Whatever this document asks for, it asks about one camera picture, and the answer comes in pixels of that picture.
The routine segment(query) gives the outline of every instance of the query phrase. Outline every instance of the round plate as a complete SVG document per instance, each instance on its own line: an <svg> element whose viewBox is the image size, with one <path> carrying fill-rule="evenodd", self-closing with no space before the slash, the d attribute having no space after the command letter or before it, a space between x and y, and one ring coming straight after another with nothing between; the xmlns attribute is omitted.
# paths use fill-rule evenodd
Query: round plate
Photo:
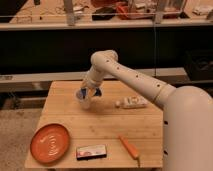
<svg viewBox="0 0 213 171"><path fill-rule="evenodd" d="M60 124L50 124L40 128L34 135L30 151L41 163L51 163L61 158L69 147L70 136Z"/></svg>

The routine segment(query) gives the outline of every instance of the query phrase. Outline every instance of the wooden tabletop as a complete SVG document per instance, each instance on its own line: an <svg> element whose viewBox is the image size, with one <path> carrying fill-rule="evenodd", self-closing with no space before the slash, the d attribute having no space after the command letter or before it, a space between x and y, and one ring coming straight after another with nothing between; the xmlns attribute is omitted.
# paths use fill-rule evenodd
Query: wooden tabletop
<svg viewBox="0 0 213 171"><path fill-rule="evenodd" d="M37 129L49 123L64 125L71 136L71 145L65 156L53 163L52 168L137 168L118 140L125 136L141 154L144 168L162 167L162 111L152 103L147 108L121 109L115 102L138 94L119 81L104 81L102 97L95 97L91 109L84 110L75 93L79 81L53 82L42 111ZM76 148L105 144L107 158L85 161L76 160ZM26 168L44 168L28 152Z"/></svg>

